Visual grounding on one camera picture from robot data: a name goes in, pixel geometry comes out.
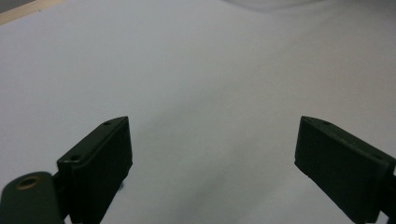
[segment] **white table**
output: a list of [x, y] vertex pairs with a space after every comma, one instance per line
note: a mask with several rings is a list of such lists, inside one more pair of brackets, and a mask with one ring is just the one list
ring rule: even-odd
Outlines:
[[396, 157], [395, 11], [68, 0], [2, 25], [0, 188], [126, 115], [134, 166], [103, 223], [350, 223], [293, 164], [300, 117]]

